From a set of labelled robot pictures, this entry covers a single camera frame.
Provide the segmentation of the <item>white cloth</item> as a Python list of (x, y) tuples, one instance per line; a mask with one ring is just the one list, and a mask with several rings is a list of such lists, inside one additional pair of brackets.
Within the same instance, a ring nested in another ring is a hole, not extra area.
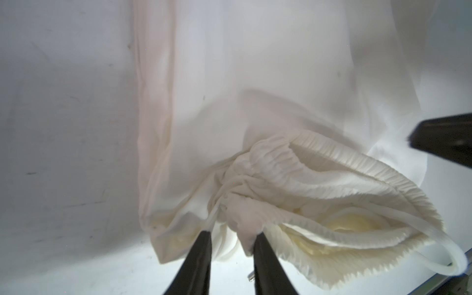
[(277, 259), (330, 290), (459, 246), (408, 133), (437, 1), (135, 1), (142, 229), (160, 263)]

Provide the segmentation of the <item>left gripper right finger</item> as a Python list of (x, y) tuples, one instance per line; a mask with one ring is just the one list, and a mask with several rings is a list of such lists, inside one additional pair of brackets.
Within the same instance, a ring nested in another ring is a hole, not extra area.
[(257, 295), (298, 295), (264, 233), (256, 238), (253, 259)]

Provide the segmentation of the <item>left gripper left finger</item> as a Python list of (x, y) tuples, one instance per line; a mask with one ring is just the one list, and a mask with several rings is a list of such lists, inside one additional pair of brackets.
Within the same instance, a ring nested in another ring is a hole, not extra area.
[(211, 233), (202, 231), (164, 295), (209, 295)]

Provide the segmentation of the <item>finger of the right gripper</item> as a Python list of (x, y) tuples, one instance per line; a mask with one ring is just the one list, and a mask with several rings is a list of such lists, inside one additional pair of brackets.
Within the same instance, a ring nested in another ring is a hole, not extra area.
[(409, 146), (464, 167), (472, 167), (472, 115), (421, 121), (409, 135)]

